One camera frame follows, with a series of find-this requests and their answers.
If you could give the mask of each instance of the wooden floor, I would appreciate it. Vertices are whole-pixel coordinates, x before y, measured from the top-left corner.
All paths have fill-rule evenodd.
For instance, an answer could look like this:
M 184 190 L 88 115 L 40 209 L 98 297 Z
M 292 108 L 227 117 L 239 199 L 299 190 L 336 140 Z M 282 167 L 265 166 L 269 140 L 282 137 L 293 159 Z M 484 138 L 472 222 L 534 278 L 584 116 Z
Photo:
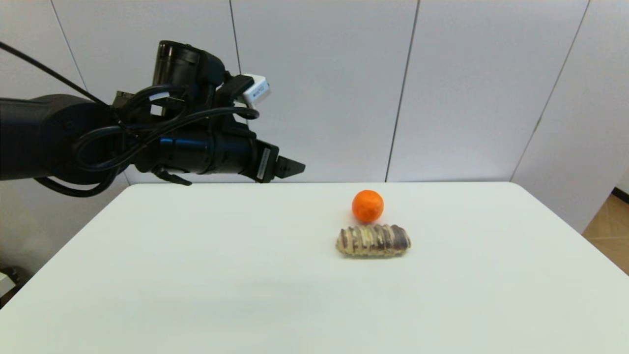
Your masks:
M 583 236 L 629 275 L 629 204 L 610 195 Z

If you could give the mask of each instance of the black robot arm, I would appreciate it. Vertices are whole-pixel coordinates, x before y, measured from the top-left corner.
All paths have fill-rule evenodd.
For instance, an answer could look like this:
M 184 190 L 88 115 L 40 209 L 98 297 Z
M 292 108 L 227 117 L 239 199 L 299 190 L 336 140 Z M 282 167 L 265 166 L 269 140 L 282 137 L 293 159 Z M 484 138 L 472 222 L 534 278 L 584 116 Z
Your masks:
M 1 42 L 0 49 L 92 99 L 67 94 L 0 98 L 0 180 L 35 178 L 60 193 L 89 197 L 130 164 L 182 185 L 191 183 L 174 173 L 236 173 L 267 183 L 305 169 L 234 119 L 234 114 L 249 120 L 259 116 L 252 103 L 268 93 L 266 81 L 232 76 L 219 58 L 203 50 L 161 41 L 153 86 L 135 94 L 119 91 L 109 106 L 16 49 Z M 236 107 L 236 100 L 247 107 Z M 97 186 L 78 190 L 51 176 Z

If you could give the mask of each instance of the striped pastry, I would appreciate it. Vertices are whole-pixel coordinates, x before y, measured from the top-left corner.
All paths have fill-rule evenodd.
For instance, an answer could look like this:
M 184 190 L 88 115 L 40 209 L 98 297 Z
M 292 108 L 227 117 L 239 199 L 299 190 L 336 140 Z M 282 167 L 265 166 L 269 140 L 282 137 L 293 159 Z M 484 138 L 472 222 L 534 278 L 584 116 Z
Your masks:
M 410 247 L 411 239 L 397 225 L 348 227 L 337 239 L 337 249 L 349 256 L 395 256 Z

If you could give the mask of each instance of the panel seam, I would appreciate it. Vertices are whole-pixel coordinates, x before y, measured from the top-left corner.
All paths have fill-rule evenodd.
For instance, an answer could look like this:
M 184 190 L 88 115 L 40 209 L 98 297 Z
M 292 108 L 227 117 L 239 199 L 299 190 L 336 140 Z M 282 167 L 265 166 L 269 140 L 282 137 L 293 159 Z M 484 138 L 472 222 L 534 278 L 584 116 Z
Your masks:
M 236 21 L 234 21 L 234 9 L 230 0 L 230 13 L 231 13 L 231 28 L 234 32 L 234 44 L 236 45 L 236 59 L 238 60 L 238 73 L 242 74 L 242 68 L 240 66 L 240 53 L 238 52 L 238 39 L 236 37 Z
M 413 40 L 415 39 L 415 28 L 417 27 L 417 17 L 420 13 L 420 0 L 417 0 L 417 5 L 415 7 L 415 18 L 413 19 L 413 29 L 411 31 L 411 41 L 408 44 L 408 54 L 406 56 L 406 67 L 404 68 L 404 77 L 402 79 L 402 88 L 399 93 L 399 103 L 398 103 L 398 112 L 395 117 L 395 126 L 393 128 L 393 137 L 391 139 L 391 149 L 389 150 L 389 161 L 387 162 L 387 171 L 384 175 L 384 181 L 389 181 L 389 170 L 391 168 L 391 158 L 393 157 L 393 146 L 395 145 L 395 137 L 398 132 L 398 122 L 399 122 L 399 113 L 402 108 L 402 99 L 404 98 L 404 87 L 406 85 L 406 76 L 408 75 L 408 66 L 411 61 L 411 51 L 413 50 Z
M 586 17 L 587 9 L 589 8 L 590 1 L 591 0 L 587 0 L 586 9 L 585 9 L 585 11 L 583 11 L 583 16 L 581 16 L 581 21 L 579 22 L 579 26 L 577 27 L 577 31 L 574 33 L 574 38 L 572 38 L 572 43 L 570 43 L 570 48 L 568 48 L 568 53 L 565 56 L 564 63 L 561 65 L 561 69 L 559 69 L 559 74 L 557 74 L 557 79 L 555 80 L 555 84 L 552 86 L 552 89 L 550 90 L 550 94 L 548 95 L 548 99 L 546 100 L 546 104 L 544 104 L 544 108 L 542 108 L 542 113 L 540 114 L 540 118 L 538 118 L 537 123 L 535 124 L 535 128 L 533 128 L 533 132 L 531 133 L 531 136 L 528 138 L 528 141 L 526 142 L 526 146 L 524 147 L 524 151 L 522 152 L 522 155 L 520 156 L 520 159 L 518 160 L 518 163 L 516 164 L 515 169 L 513 169 L 513 173 L 511 174 L 511 178 L 509 179 L 509 181 L 511 181 L 511 182 L 513 182 L 513 178 L 515 177 L 515 173 L 517 172 L 518 168 L 520 167 L 520 164 L 522 163 L 522 160 L 524 159 L 524 155 L 526 155 L 526 150 L 528 150 L 528 146 L 531 144 L 531 141 L 533 140 L 533 136 L 535 135 L 535 132 L 537 131 L 537 128 L 540 126 L 540 123 L 542 122 L 542 117 L 544 116 L 544 113 L 546 112 L 546 108 L 548 107 L 548 103 L 550 102 L 550 99 L 552 98 L 553 93 L 555 93 L 555 88 L 557 88 L 557 84 L 559 83 L 559 79 L 561 78 L 561 74 L 564 71 L 565 63 L 568 62 L 568 58 L 570 57 L 570 53 L 572 52 L 572 47 L 574 46 L 574 42 L 576 42 L 577 36 L 579 35 L 579 31 L 581 30 L 581 25 L 583 25 L 583 20 Z
M 89 92 L 89 89 L 87 88 L 87 85 L 85 85 L 85 80 L 83 80 L 83 75 L 81 74 L 81 70 L 79 69 L 79 65 L 77 64 L 76 59 L 74 59 L 74 53 L 72 53 L 72 48 L 70 47 L 70 42 L 68 42 L 68 38 L 65 36 L 64 27 L 61 25 L 61 21 L 59 20 L 59 15 L 57 14 L 57 9 L 55 9 L 55 4 L 53 3 L 53 0 L 50 0 L 50 5 L 52 6 L 52 12 L 55 13 L 55 18 L 57 19 L 57 24 L 59 25 L 59 28 L 61 29 L 61 34 L 64 36 L 65 46 L 68 48 L 68 51 L 70 52 L 70 57 L 72 58 L 72 62 L 74 63 L 74 67 L 76 68 L 77 72 L 79 73 L 79 79 L 81 79 L 81 83 L 83 84 L 83 88 L 87 92 Z

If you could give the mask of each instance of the white wall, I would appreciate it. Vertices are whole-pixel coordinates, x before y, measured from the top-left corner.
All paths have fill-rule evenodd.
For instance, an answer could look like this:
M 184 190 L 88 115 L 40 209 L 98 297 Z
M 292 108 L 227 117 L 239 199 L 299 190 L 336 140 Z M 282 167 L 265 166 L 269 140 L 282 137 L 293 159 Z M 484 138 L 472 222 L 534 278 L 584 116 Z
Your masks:
M 306 164 L 288 181 L 384 181 L 416 1 L 232 1 L 242 71 L 273 94 L 250 123 Z
M 581 232 L 629 167 L 629 2 L 592 0 L 513 181 Z
M 1 1 L 0 38 L 82 86 L 50 1 Z M 0 93 L 11 98 L 78 95 L 4 51 L 0 51 Z M 33 180 L 0 182 L 0 261 L 37 271 L 127 186 L 121 175 L 106 193 L 77 199 Z
M 616 186 L 623 192 L 629 194 L 629 169 L 625 172 Z
M 587 0 L 422 0 L 388 181 L 508 181 Z

